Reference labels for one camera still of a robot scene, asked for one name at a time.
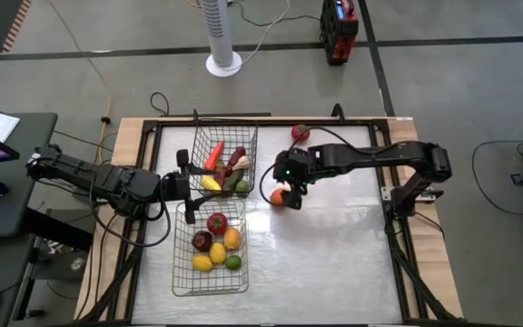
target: table leg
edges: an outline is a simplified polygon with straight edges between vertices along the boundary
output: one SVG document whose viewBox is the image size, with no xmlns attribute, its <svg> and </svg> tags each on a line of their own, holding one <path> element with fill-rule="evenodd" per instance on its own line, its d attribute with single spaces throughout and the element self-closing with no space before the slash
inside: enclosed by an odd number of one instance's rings
<svg viewBox="0 0 523 327">
<path fill-rule="evenodd" d="M 27 208 L 24 213 L 22 231 L 84 251 L 90 249 L 93 239 L 89 232 L 62 223 L 30 208 Z"/>
</svg>

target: lime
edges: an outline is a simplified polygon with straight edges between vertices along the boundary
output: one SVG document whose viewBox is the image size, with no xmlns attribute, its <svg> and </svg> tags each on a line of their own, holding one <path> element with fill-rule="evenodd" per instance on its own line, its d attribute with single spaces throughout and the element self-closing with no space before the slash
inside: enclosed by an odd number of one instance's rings
<svg viewBox="0 0 523 327">
<path fill-rule="evenodd" d="M 225 259 L 225 268 L 229 270 L 238 270 L 242 268 L 242 258 L 237 255 L 232 255 Z"/>
<path fill-rule="evenodd" d="M 235 192 L 237 192 L 237 196 L 239 197 L 247 197 L 249 191 L 250 185 L 245 181 L 239 181 L 237 185 L 235 185 Z"/>
</svg>

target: gray floor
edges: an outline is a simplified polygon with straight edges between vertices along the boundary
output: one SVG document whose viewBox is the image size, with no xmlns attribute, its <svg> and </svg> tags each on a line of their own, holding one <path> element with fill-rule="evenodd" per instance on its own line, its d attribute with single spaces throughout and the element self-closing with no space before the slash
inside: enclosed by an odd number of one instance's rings
<svg viewBox="0 0 523 327">
<path fill-rule="evenodd" d="M 320 12 L 320 0 L 291 2 L 290 15 Z M 199 9 L 182 0 L 55 3 L 85 50 L 207 45 Z M 243 3 L 246 15 L 259 22 L 284 8 L 282 0 Z M 379 40 L 523 35 L 523 1 L 369 0 L 368 5 Z M 241 21 L 238 8 L 230 12 L 234 42 L 255 44 L 262 29 Z M 362 31 L 359 39 L 364 40 Z M 309 42 L 317 33 L 314 21 L 288 22 L 276 25 L 267 42 Z M 74 50 L 47 0 L 34 0 L 13 52 Z M 421 140 L 449 150 L 454 177 L 441 186 L 446 195 L 438 207 L 465 316 L 473 322 L 523 325 L 523 216 L 490 206 L 470 169 L 475 145 L 523 139 L 523 44 L 382 48 L 380 56 L 397 115 L 415 117 Z M 94 59 L 113 99 L 111 131 L 122 117 L 154 115 L 148 102 L 154 91 L 169 96 L 175 114 L 197 108 L 203 113 L 325 115 L 340 102 L 347 114 L 384 115 L 366 48 L 354 49 L 343 67 L 327 66 L 322 50 L 262 52 L 228 80 L 208 75 L 205 58 Z M 56 112 L 59 130 L 88 140 L 99 137 L 105 97 L 85 60 L 0 62 L 0 110 Z M 53 141 L 69 154 L 94 157 L 91 146 L 59 135 Z M 489 195 L 523 211 L 523 188 L 511 186 L 508 178 L 523 167 L 515 145 L 483 148 L 477 159 Z M 38 188 L 34 206 L 43 200 L 48 207 L 83 207 L 69 195 Z"/>
</svg>

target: metal wire basket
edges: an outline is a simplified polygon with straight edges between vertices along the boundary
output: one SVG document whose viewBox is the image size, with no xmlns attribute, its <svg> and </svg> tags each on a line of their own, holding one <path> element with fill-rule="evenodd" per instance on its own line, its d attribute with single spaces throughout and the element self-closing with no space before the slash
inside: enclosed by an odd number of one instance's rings
<svg viewBox="0 0 523 327">
<path fill-rule="evenodd" d="M 226 251 L 226 256 L 239 255 L 242 267 L 230 271 L 222 264 L 215 264 L 210 272 L 196 271 L 192 258 L 200 253 L 192 246 L 192 238 L 199 231 L 207 231 L 207 219 L 214 213 L 223 213 L 229 226 L 240 232 L 240 248 Z M 195 296 L 239 293 L 247 291 L 250 285 L 247 253 L 247 225 L 245 205 L 242 201 L 208 202 L 195 212 L 195 224 L 185 222 L 183 204 L 177 206 L 174 230 L 173 251 L 173 294 L 176 296 Z M 223 242 L 222 235 L 214 235 L 214 242 Z"/>
<path fill-rule="evenodd" d="M 221 160 L 225 164 L 229 162 L 233 152 L 238 146 L 245 149 L 245 155 L 250 159 L 252 165 L 244 171 L 242 180 L 250 186 L 247 192 L 234 192 L 240 197 L 247 197 L 255 186 L 255 156 L 258 145 L 258 127 L 256 126 L 197 126 L 195 141 L 192 146 L 191 162 L 201 168 L 209 158 L 213 149 L 221 141 L 225 142 Z M 201 176 L 191 176 L 191 187 L 202 195 L 209 195 L 211 191 L 206 190 L 201 184 Z"/>
</svg>

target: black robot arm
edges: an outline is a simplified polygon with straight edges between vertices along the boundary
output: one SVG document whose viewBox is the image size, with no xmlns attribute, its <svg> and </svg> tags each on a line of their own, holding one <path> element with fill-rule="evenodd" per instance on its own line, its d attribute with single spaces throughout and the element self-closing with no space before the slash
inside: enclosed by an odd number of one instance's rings
<svg viewBox="0 0 523 327">
<path fill-rule="evenodd" d="M 105 199 L 115 213 L 130 219 L 145 219 L 146 205 L 184 200 L 187 223 L 194 223 L 194 211 L 209 199 L 191 199 L 189 174 L 215 173 L 189 163 L 187 150 L 177 152 L 180 172 L 163 178 L 140 168 L 94 164 L 62 154 L 59 146 L 47 145 L 35 149 L 27 163 L 27 173 L 39 180 L 61 179 L 86 191 L 93 199 Z"/>
<path fill-rule="evenodd" d="M 399 216 L 412 215 L 415 199 L 431 183 L 451 177 L 447 151 L 436 144 L 409 141 L 387 147 L 354 148 L 348 144 L 323 144 L 308 151 L 293 148 L 276 157 L 273 178 L 288 183 L 291 191 L 284 194 L 284 204 L 301 208 L 301 196 L 308 193 L 308 184 L 322 178 L 335 177 L 356 168 L 407 165 L 415 169 L 404 186 L 391 191 L 390 205 Z"/>
</svg>

